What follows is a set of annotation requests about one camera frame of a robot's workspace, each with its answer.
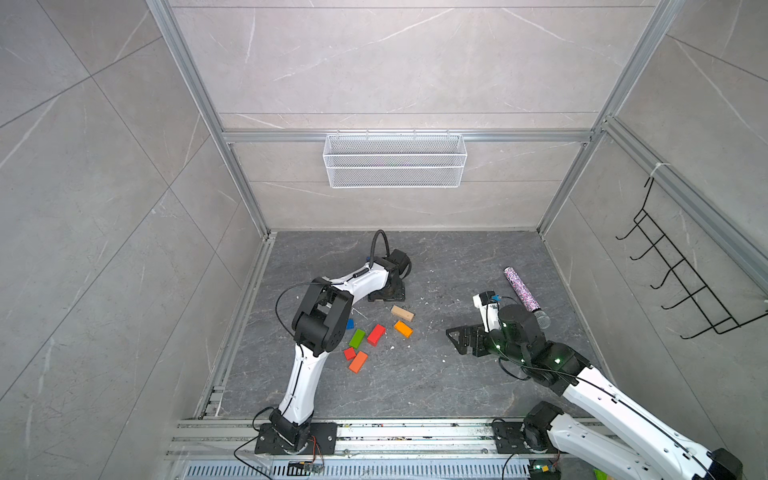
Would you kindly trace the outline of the green rectangular block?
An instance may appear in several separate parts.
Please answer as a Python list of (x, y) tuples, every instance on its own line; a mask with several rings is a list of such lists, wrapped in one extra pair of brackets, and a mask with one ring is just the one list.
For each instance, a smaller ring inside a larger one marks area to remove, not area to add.
[(349, 346), (354, 349), (359, 349), (365, 337), (366, 332), (362, 329), (357, 329), (349, 341)]

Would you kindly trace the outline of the orange rectangular block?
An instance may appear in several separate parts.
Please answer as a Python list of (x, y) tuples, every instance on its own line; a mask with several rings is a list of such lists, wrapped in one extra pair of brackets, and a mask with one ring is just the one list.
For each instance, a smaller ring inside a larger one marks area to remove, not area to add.
[(349, 370), (354, 373), (359, 373), (367, 359), (368, 355), (365, 352), (358, 352), (357, 355), (351, 360), (351, 363), (349, 364)]

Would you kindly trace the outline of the yellow-orange rectangular block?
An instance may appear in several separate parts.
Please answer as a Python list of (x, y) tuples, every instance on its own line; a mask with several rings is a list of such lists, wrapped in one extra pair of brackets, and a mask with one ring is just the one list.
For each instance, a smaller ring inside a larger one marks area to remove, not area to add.
[(411, 335), (413, 334), (413, 329), (402, 321), (396, 322), (394, 325), (394, 328), (397, 332), (399, 332), (405, 338), (410, 338)]

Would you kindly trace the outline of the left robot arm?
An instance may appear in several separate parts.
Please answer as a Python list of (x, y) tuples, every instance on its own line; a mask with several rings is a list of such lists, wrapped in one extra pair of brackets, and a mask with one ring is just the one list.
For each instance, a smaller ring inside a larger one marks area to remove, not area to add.
[(412, 263), (391, 249), (387, 234), (374, 233), (364, 265), (340, 278), (318, 277), (306, 284), (292, 324), (294, 362), (285, 395), (272, 409), (269, 426), (282, 449), (298, 453), (310, 441), (314, 400), (327, 358), (341, 343), (352, 307), (362, 299), (394, 302), (405, 299), (404, 279)]

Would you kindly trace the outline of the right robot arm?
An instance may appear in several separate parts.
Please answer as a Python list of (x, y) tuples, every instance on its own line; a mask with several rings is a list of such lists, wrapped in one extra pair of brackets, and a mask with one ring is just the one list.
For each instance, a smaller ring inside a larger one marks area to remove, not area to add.
[(482, 321), (449, 328), (462, 354), (494, 355), (501, 364), (579, 406), (610, 430), (601, 434), (542, 401), (524, 418), (521, 435), (534, 453), (556, 449), (614, 479), (740, 479), (742, 462), (725, 448), (711, 450), (680, 434), (614, 386), (570, 346), (548, 340), (537, 316), (520, 304), (479, 296)]

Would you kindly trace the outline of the natural wood block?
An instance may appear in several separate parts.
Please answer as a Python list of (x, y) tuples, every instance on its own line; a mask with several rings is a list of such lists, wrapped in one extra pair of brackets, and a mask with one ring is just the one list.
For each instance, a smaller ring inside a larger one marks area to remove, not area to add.
[(406, 321), (406, 322), (412, 322), (414, 317), (415, 317), (414, 313), (412, 313), (412, 312), (410, 312), (410, 311), (408, 311), (408, 310), (406, 310), (404, 308), (401, 308), (399, 306), (393, 306), (391, 308), (391, 313), (395, 317), (399, 318), (402, 321)]

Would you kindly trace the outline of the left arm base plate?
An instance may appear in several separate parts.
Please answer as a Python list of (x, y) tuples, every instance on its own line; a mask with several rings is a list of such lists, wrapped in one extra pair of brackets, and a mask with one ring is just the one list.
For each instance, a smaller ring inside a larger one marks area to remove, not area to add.
[(338, 427), (333, 422), (311, 422), (286, 428), (264, 423), (259, 427), (254, 452), (272, 455), (331, 455), (335, 451)]

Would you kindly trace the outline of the red arch block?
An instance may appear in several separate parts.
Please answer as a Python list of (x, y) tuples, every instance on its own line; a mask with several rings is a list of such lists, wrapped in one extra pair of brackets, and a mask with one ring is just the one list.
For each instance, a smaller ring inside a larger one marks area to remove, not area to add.
[(367, 336), (367, 342), (372, 346), (377, 346), (385, 333), (386, 328), (383, 325), (377, 324)]

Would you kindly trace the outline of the glitter purple tube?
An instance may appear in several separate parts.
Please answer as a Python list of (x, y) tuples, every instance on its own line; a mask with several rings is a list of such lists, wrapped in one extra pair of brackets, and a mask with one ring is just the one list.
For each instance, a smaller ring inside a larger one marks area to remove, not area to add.
[(539, 327), (543, 330), (548, 329), (551, 325), (550, 317), (541, 308), (515, 269), (512, 267), (506, 267), (504, 269), (504, 275), (507, 281), (510, 283), (518, 299), (521, 301), (522, 305), (534, 315)]

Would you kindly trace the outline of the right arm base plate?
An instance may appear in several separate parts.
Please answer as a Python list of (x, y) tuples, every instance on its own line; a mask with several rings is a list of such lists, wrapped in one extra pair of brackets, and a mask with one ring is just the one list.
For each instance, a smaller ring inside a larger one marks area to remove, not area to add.
[(525, 439), (523, 423), (493, 419), (490, 423), (492, 439), (499, 454), (529, 454), (532, 450)]

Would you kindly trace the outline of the aluminium mounting rail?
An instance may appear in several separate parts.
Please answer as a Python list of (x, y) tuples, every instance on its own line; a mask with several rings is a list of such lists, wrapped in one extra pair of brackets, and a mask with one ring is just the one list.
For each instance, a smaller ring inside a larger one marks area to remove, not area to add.
[(256, 454), (259, 427), (265, 419), (183, 420), (165, 448), (168, 458), (190, 460), (257, 458), (555, 458), (544, 453), (499, 454), (492, 439), (492, 418), (321, 419), (339, 425), (335, 451), (331, 455)]

